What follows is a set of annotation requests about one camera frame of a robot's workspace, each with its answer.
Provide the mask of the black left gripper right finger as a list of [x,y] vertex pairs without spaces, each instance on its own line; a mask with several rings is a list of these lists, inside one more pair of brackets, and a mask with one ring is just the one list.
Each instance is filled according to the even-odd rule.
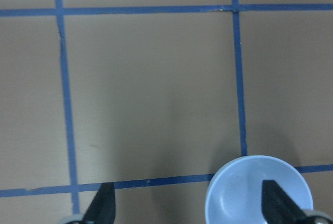
[[332,223],[323,212],[301,209],[274,180],[262,182],[261,212],[267,223]]

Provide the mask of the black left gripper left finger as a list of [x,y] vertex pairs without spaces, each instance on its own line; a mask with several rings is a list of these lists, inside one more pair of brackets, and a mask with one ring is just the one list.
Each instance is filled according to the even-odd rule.
[[85,212],[82,223],[113,224],[116,218],[116,198],[113,182],[102,183]]

